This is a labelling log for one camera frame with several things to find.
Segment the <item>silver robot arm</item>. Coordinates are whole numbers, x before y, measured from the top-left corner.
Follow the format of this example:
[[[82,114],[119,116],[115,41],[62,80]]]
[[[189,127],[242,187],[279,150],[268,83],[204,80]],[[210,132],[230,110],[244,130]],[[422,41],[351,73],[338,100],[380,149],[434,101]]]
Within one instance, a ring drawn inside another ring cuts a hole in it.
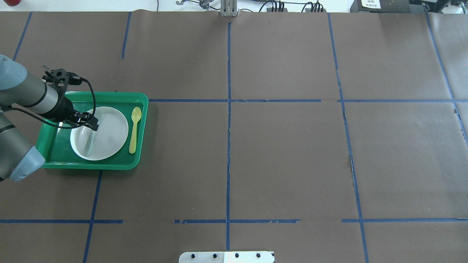
[[[9,111],[22,112],[45,125],[58,129],[87,127],[98,130],[95,112],[79,112],[66,98],[69,85],[89,86],[91,83],[64,69],[47,70],[42,78],[31,74],[22,64],[6,55],[0,57],[0,179],[18,182],[45,164],[45,158],[5,115]]]

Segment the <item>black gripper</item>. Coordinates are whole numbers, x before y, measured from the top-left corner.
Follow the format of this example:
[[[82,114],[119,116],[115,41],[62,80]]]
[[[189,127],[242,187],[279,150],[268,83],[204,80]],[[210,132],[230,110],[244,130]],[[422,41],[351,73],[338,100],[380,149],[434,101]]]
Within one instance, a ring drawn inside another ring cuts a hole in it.
[[[44,113],[43,117],[54,123],[62,122],[70,126],[86,126],[93,131],[97,131],[99,127],[99,120],[94,113],[75,110],[72,102],[64,95],[58,98],[56,105]]]

